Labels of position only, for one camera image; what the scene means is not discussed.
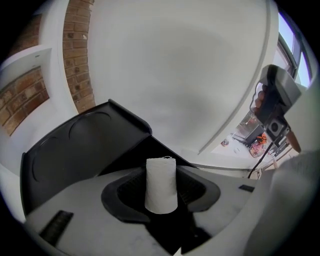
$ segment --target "white curved wall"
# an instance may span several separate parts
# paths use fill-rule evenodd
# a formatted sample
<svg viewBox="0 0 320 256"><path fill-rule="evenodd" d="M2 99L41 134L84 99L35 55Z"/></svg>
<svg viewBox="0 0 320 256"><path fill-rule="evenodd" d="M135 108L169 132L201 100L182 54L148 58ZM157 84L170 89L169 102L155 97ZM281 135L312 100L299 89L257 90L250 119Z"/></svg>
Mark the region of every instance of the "white curved wall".
<svg viewBox="0 0 320 256"><path fill-rule="evenodd" d="M0 192L12 216L25 222L25 214L21 202L20 179L0 163Z"/></svg>
<svg viewBox="0 0 320 256"><path fill-rule="evenodd" d="M88 37L96 103L111 98L162 143L198 152L248 112L238 110L277 46L272 12L275 20L264 0L96 0Z"/></svg>

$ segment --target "person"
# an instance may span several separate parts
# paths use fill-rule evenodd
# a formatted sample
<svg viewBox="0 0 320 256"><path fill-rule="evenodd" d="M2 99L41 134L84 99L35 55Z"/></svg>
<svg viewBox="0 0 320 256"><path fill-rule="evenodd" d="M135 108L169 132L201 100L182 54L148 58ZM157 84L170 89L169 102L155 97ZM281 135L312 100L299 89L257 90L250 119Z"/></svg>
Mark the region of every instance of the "person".
<svg viewBox="0 0 320 256"><path fill-rule="evenodd" d="M264 101L264 98L265 98L265 95L266 95L266 92L268 90L268 87L266 85L263 85L262 86L262 91L260 91L258 93L258 97L257 99L255 100L255 107L253 108L253 113L256 115L256 113L259 111L261 105L262 105L262 102ZM298 153L301 152L301 148L300 148L300 145L298 143L298 140L295 136L295 134L293 133L293 131L289 131L286 135L286 139L287 139L287 142L291 145L291 147L297 151Z"/></svg>

